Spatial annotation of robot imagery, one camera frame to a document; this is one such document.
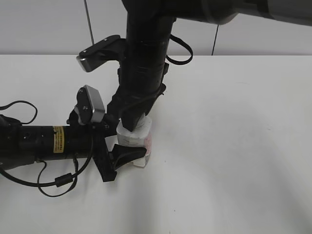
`white tabletop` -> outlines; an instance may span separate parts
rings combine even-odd
[[[150,113],[146,168],[127,165],[102,183],[91,162],[60,198],[0,176],[0,232],[311,234],[311,64],[312,57],[195,57],[171,65]],[[117,68],[108,62],[87,74],[74,56],[0,56],[0,105],[27,100],[39,109],[34,125],[65,125],[81,86],[111,100]],[[18,104],[4,114],[26,121],[33,110]],[[9,172],[36,181],[41,168]],[[71,160],[49,162],[42,182],[72,171]]]

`warning label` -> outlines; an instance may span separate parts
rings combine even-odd
[[[53,130],[54,130],[53,153],[54,154],[64,153],[65,146],[64,129],[62,126],[53,126]]]

